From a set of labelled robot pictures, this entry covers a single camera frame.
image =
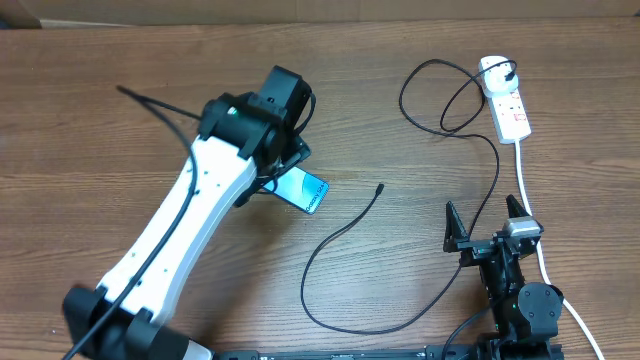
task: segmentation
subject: phone screen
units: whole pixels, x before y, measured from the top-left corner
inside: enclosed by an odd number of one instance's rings
[[[273,191],[274,182],[270,181],[263,189]],[[329,184],[294,167],[278,178],[278,187],[273,192],[298,209],[312,215],[320,206],[322,199],[329,191]]]

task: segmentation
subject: power strip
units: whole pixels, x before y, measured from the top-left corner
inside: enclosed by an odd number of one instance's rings
[[[480,60],[480,71],[501,61],[503,56],[487,56]],[[511,64],[505,63],[482,75],[483,91],[489,99],[491,116],[502,144],[513,144],[531,135],[531,126],[518,91],[518,75],[511,81],[504,76],[511,72]]]

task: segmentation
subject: wood grain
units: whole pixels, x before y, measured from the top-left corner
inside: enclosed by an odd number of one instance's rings
[[[437,139],[398,111],[400,86],[430,58],[474,69],[487,54],[519,61],[534,134],[523,144],[532,206],[545,225],[547,265],[610,359],[640,347],[640,22],[633,18],[425,21],[332,25],[191,26],[12,31],[0,37],[0,358],[57,359],[69,347],[60,304],[93,286],[157,209],[186,156],[123,84],[192,111],[222,92],[259,89],[279,64],[318,97],[304,167],[331,191],[307,216],[275,198],[225,217],[189,278],[172,326],[214,349],[379,349],[443,343],[485,303],[465,269],[431,312],[384,336],[321,329],[304,315],[299,282],[315,246],[356,216],[378,182],[385,191],[354,230],[317,258],[308,303],[321,320],[380,329],[415,314],[448,281],[444,205],[465,223],[494,172],[483,142]],[[416,117],[437,126],[464,81],[426,69],[407,89]],[[478,106],[477,89],[450,123]],[[191,135],[196,124],[177,119]],[[496,139],[485,110],[469,131]],[[506,217],[517,193],[513,149],[474,237]],[[523,261],[539,281],[534,258]],[[473,342],[491,320],[461,334]],[[563,311],[568,359],[594,355]]]

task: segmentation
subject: white cable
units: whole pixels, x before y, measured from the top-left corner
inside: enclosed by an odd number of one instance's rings
[[[527,192],[524,188],[524,177],[522,176],[522,158],[520,154],[520,140],[516,140],[514,144],[516,147],[516,176],[518,177],[518,188],[520,188],[520,197],[522,198],[524,208],[527,210],[529,215],[533,216],[531,206],[529,205],[529,199],[527,199]],[[542,274],[542,279],[547,285],[551,285],[551,280],[549,279],[549,275],[547,274],[547,268],[544,265],[544,255],[542,254],[541,241],[538,241],[538,246],[536,246],[536,253],[538,255],[538,264],[540,265],[540,273]],[[578,325],[580,325],[580,328],[589,340],[589,343],[591,343],[593,350],[596,352],[598,360],[605,360],[604,355],[602,355],[602,351],[600,351],[598,343],[596,343],[596,339],[593,338],[593,335],[591,335],[589,328],[587,328],[587,324],[582,321],[582,318],[580,318],[578,312],[573,308],[573,306],[571,306],[571,304],[569,304],[567,298],[564,299],[562,304],[567,308],[567,310],[569,310],[571,315],[573,315],[574,319],[576,319],[576,321],[578,322]]]

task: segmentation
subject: black cable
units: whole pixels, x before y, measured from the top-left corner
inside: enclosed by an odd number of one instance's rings
[[[260,187],[264,187],[265,185],[267,185],[270,181],[273,181],[273,190],[257,190],[256,194],[259,195],[273,195],[273,193],[276,192],[276,189],[278,189],[278,178],[280,177],[280,175],[272,175],[267,177],[267,180],[265,180],[263,183],[260,184]]]
[[[484,208],[485,204],[487,203],[487,201],[489,200],[489,197],[491,196],[491,194],[493,193],[493,190],[496,186],[496,183],[498,182],[498,177],[500,175],[500,156],[498,155],[498,150],[496,149],[496,147],[493,145],[493,143],[491,142],[491,140],[489,140],[488,138],[486,138],[483,135],[480,134],[465,134],[465,135],[458,135],[456,134],[458,131],[464,129],[467,125],[469,125],[473,120],[475,120],[475,118],[480,114],[480,112],[482,111],[482,109],[484,108],[484,104],[486,102],[484,93],[482,92],[482,85],[480,85],[480,83],[477,81],[477,78],[479,76],[481,76],[482,74],[484,74],[485,72],[489,71],[490,69],[500,66],[502,64],[506,64],[506,63],[512,63],[514,65],[513,70],[506,75],[506,80],[510,80],[511,78],[513,78],[513,76],[515,75],[515,69],[517,67],[517,64],[515,61],[513,60],[506,60],[506,61],[502,61],[499,63],[496,63],[490,67],[488,67],[487,69],[479,72],[476,75],[472,75],[470,72],[468,72],[467,70],[465,70],[464,68],[446,61],[446,60],[440,60],[440,59],[432,59],[432,60],[428,60],[423,62],[422,64],[418,65],[418,67],[416,67],[411,74],[409,75],[409,77],[407,77],[407,79],[405,80],[404,84],[402,85],[402,89],[400,90],[400,96],[398,98],[398,105],[400,107],[400,111],[402,112],[402,114],[404,115],[404,117],[411,122],[413,125],[415,125],[416,127],[418,127],[421,130],[424,130],[426,132],[429,132],[431,134],[434,135],[439,135],[439,136],[444,136],[444,137],[453,137],[453,138],[459,138],[459,139],[466,139],[466,138],[481,138],[483,140],[485,140],[487,143],[489,143],[489,145],[491,146],[491,148],[493,149],[493,152],[495,154],[496,157],[496,174],[493,178],[493,183],[491,184],[491,187],[489,188],[489,191],[487,192],[487,195],[484,197],[482,203],[480,204],[480,207],[478,208],[473,221],[471,222],[471,226],[469,227],[469,236],[471,236],[471,234],[473,233],[473,229],[475,228],[476,222],[478,221],[478,217],[480,216],[480,213],[482,212],[482,209]],[[403,103],[403,96],[404,96],[404,91],[407,88],[407,86],[409,85],[409,83],[411,82],[411,80],[416,76],[416,74],[418,74],[420,72],[420,70],[424,69],[425,67],[431,65],[431,64],[443,64],[443,65],[447,65],[450,67],[453,67],[454,69],[459,70],[460,72],[464,73],[465,75],[467,75],[469,77],[469,80],[460,87],[460,89],[458,89],[458,91],[456,91],[456,93],[451,97],[451,99],[449,100],[449,102],[447,103],[447,106],[445,107],[444,111],[442,112],[442,115],[440,116],[440,128],[442,129],[442,131],[437,131],[437,130],[433,130],[430,129],[426,126],[420,125],[416,120],[414,120],[411,115],[409,115],[407,113],[407,111],[404,108],[404,103]],[[449,107],[451,106],[451,104],[453,103],[453,101],[457,98],[457,96],[462,92],[462,90],[464,90],[471,82],[474,82],[477,86],[478,89],[480,90],[480,96],[481,96],[481,100],[482,103],[480,105],[480,108],[478,109],[478,111],[476,111],[476,113],[469,119],[467,120],[464,124],[453,128],[453,129],[447,129],[444,126],[444,117],[447,113],[447,110],[449,109]],[[451,279],[449,280],[449,282],[447,283],[447,285],[440,291],[440,293],[438,293],[438,295],[422,310],[420,311],[416,316],[414,316],[412,319],[410,319],[409,321],[398,325],[398,326],[394,326],[392,328],[389,329],[384,329],[384,330],[374,330],[374,331],[366,331],[366,330],[350,330],[350,329],[343,329],[343,328],[339,328],[339,327],[335,327],[335,326],[331,326],[331,325],[327,325],[321,321],[319,321],[318,319],[316,319],[313,315],[311,315],[311,313],[309,312],[309,309],[307,308],[307,305],[304,301],[304,284],[305,284],[305,280],[307,277],[307,273],[309,271],[309,268],[311,267],[311,263],[313,262],[313,260],[315,259],[315,257],[318,255],[318,253],[327,245],[329,244],[331,241],[335,240],[338,236],[344,234],[345,232],[349,231],[353,226],[355,226],[355,224],[357,224],[363,217],[364,215],[369,211],[369,209],[371,208],[371,206],[373,205],[373,203],[376,201],[376,199],[378,198],[378,196],[380,195],[380,192],[382,192],[382,189],[380,188],[380,186],[378,187],[378,190],[376,190],[376,195],[373,198],[373,200],[371,200],[371,203],[369,204],[369,206],[367,206],[367,208],[357,217],[355,218],[352,222],[350,222],[349,224],[345,225],[344,227],[342,227],[341,229],[339,229],[338,231],[334,232],[333,234],[329,235],[325,240],[323,240],[320,245],[318,245],[318,247],[314,250],[313,254],[311,255],[311,257],[309,258],[309,261],[307,262],[307,266],[305,267],[304,273],[302,275],[302,281],[300,284],[300,302],[302,303],[302,307],[305,311],[305,313],[307,314],[307,316],[316,324],[326,328],[326,329],[330,329],[330,330],[334,330],[334,331],[338,331],[338,332],[343,332],[343,333],[348,333],[348,334],[355,334],[355,335],[380,335],[380,334],[388,334],[388,333],[392,333],[401,329],[406,328],[407,326],[413,324],[414,322],[416,322],[418,319],[420,319],[424,314],[427,313],[427,311],[429,311],[437,302],[438,300],[440,300],[440,298],[444,295],[444,293],[449,289],[449,287],[451,286],[451,284],[453,284],[453,282],[455,281],[455,279],[458,277],[458,274],[460,273],[460,270],[462,269],[462,266],[458,266],[458,268],[456,269],[456,271],[454,272],[453,276],[451,277]]]
[[[491,305],[489,305],[489,306],[485,307],[484,309],[478,311],[477,313],[473,314],[470,318],[465,320],[465,322],[460,324],[460,326],[458,326],[458,328],[455,329],[453,331],[453,333],[451,333],[451,335],[447,339],[447,342],[444,343],[444,346],[442,347],[442,358],[441,358],[441,360],[446,360],[446,358],[447,358],[447,349],[449,348],[449,345],[451,345],[451,343],[453,342],[453,339],[455,339],[456,336],[458,336],[458,334],[460,334],[460,332],[462,330],[464,330],[464,328],[466,328],[467,326],[471,325],[474,321],[476,321],[479,318],[481,318],[482,315],[486,314],[487,311],[489,311],[489,310],[491,310]]]
[[[311,254],[311,257],[309,258],[309,261],[307,262],[307,266],[305,266],[305,268],[304,268],[304,273],[302,274],[302,281],[300,283],[300,302],[302,303],[302,308],[304,309],[304,312],[307,314],[307,316],[313,322],[315,322],[316,324],[322,326],[323,328],[330,329],[330,330],[335,330],[335,331],[339,331],[339,332],[343,332],[343,333],[348,333],[348,334],[355,334],[355,335],[381,335],[381,334],[389,334],[389,333],[392,333],[392,332],[395,332],[395,331],[398,331],[398,330],[402,330],[402,329],[406,328],[407,326],[413,324],[414,322],[418,321],[418,319],[420,319],[422,317],[422,315],[426,314],[427,311],[429,311],[433,307],[433,305],[435,305],[438,302],[438,300],[440,300],[442,295],[444,295],[444,293],[449,289],[451,284],[453,284],[453,280],[455,279],[455,277],[458,275],[458,273],[462,269],[460,266],[458,266],[458,269],[456,270],[454,277],[451,278],[449,283],[447,283],[447,285],[438,294],[438,296],[436,296],[422,311],[420,311],[418,313],[418,315],[414,316],[409,321],[407,321],[407,322],[405,322],[405,323],[403,323],[401,325],[397,325],[397,326],[394,326],[394,327],[389,328],[389,329],[371,330],[371,331],[343,329],[343,328],[339,328],[339,327],[336,327],[336,326],[327,325],[327,324],[321,322],[320,320],[316,319],[313,315],[311,315],[311,312],[309,312],[309,309],[307,308],[307,304],[304,301],[304,284],[305,284],[305,281],[307,279],[307,273],[309,272],[309,268],[311,267],[311,263],[313,263],[313,260],[316,258],[316,256],[320,253],[320,251],[325,246],[327,246],[331,241],[333,241],[336,238],[338,238],[340,235],[342,235],[345,232],[351,230],[360,220],[362,220],[362,218],[367,214],[367,212],[369,212],[369,209],[371,209],[371,207],[373,206],[373,203],[376,201],[376,199],[378,199],[378,196],[380,196],[380,194],[382,193],[382,189],[384,189],[384,185],[383,184],[378,185],[378,188],[376,189],[375,196],[373,197],[373,199],[371,200],[369,205],[364,209],[364,211],[360,215],[358,215],[358,217],[353,219],[350,223],[348,223],[347,225],[343,226],[342,228],[340,228],[338,231],[334,232],[333,234],[329,235],[326,239],[324,239],[320,243],[320,245],[318,245],[318,247],[313,251],[313,254]]]
[[[313,116],[313,110],[316,109],[316,96],[313,93],[311,93],[309,97],[311,98],[311,108],[309,109],[309,115],[307,115],[307,118],[302,122],[302,124],[300,124],[300,126],[298,126],[294,130],[294,134],[296,136],[300,135],[300,133],[302,133],[304,128],[307,127],[307,124],[309,124],[309,120],[311,120],[311,117]]]
[[[498,343],[496,343],[496,345],[493,347],[492,351],[492,355],[493,358],[496,358],[498,353],[500,352],[500,348],[502,347],[502,345],[504,345],[508,340],[507,339],[502,339],[500,341],[498,341]]]
[[[138,95],[138,94],[134,93],[133,91],[131,91],[131,90],[127,89],[127,88],[124,88],[122,86],[118,86],[117,89],[121,93],[131,97],[133,100],[135,100],[140,105],[142,105],[142,107],[144,107],[145,109],[149,110],[160,121],[162,121],[165,125],[167,125],[169,130],[171,130],[176,135],[176,137],[178,137],[178,139],[180,140],[182,145],[184,145],[185,149],[189,153],[189,159],[191,160],[191,166],[192,166],[191,184],[189,185],[189,190],[187,192],[187,196],[184,199],[184,202],[182,203],[182,206],[180,207],[180,210],[178,211],[178,214],[176,215],[176,217],[173,220],[173,222],[171,223],[171,225],[169,225],[169,228],[164,233],[164,235],[162,236],[162,238],[160,239],[160,241],[158,242],[156,247],[151,251],[151,253],[147,257],[147,259],[144,261],[142,266],[140,266],[140,269],[138,269],[138,271],[135,273],[135,275],[133,275],[131,280],[129,280],[129,283],[124,288],[124,290],[122,290],[122,292],[116,298],[116,300],[113,302],[113,304],[111,304],[111,307],[109,308],[109,310],[107,310],[100,317],[100,319],[98,319],[93,324],[91,329],[89,329],[89,331],[87,331],[87,333],[82,337],[82,339],[80,339],[80,341],[78,341],[71,348],[71,350],[69,350],[67,352],[67,354],[62,358],[63,360],[69,360],[74,355],[76,355],[78,352],[80,352],[82,350],[82,348],[86,345],[86,343],[89,340],[91,340],[91,338],[102,328],[102,326],[104,326],[104,324],[115,314],[116,310],[118,310],[118,308],[120,308],[120,304],[122,304],[122,302],[127,297],[127,295],[129,295],[131,290],[133,290],[133,288],[136,286],[136,284],[138,283],[140,278],[142,278],[142,275],[147,270],[149,265],[151,265],[153,260],[160,253],[160,250],[162,250],[164,245],[167,243],[167,241],[171,237],[171,234],[173,234],[175,229],[178,227],[178,224],[180,223],[180,220],[182,220],[182,217],[184,216],[184,214],[187,212],[187,209],[189,208],[189,203],[191,203],[191,199],[195,195],[196,185],[197,185],[197,182],[198,182],[198,164],[196,163],[196,156],[193,153],[193,150],[191,149],[191,142],[189,141],[189,139],[187,139],[187,137],[180,131],[180,129],[178,129],[178,127],[175,124],[173,124],[164,114],[162,114],[157,109],[155,109],[154,107],[149,105],[149,103],[153,103],[151,101],[148,101],[149,98],[141,96],[141,95]]]
[[[126,91],[130,91],[130,90],[125,89],[125,88],[122,88],[122,89],[121,89],[121,87],[119,87],[119,88],[118,88],[118,90],[119,90],[120,92],[125,93],[125,94],[127,94],[127,93],[126,93]],[[127,95],[131,96],[132,98],[133,98],[134,96],[135,96],[135,97],[137,97],[137,100],[136,100],[136,101],[138,101],[138,102],[143,101],[143,102],[146,102],[146,103],[149,103],[149,104],[153,104],[153,105],[156,105],[156,106],[159,106],[159,107],[165,108],[165,109],[167,109],[167,110],[171,110],[171,111],[173,111],[173,112],[175,112],[175,113],[178,113],[178,114],[180,114],[180,115],[184,115],[184,116],[186,116],[186,117],[190,117],[190,118],[192,118],[192,119],[196,119],[196,120],[198,120],[198,121],[201,121],[201,120],[202,120],[202,118],[201,118],[200,116],[198,116],[198,115],[196,115],[196,114],[194,114],[194,113],[192,113],[192,112],[189,112],[189,111],[187,111],[187,110],[180,109],[180,108],[178,108],[178,107],[175,107],[175,106],[173,106],[173,105],[169,105],[169,104],[167,104],[167,103],[165,103],[165,102],[162,102],[162,101],[160,101],[160,100],[156,100],[156,99],[154,99],[154,98],[150,98],[150,97],[148,97],[148,96],[139,95],[139,94],[133,94],[133,95],[132,95],[132,94],[127,94]]]

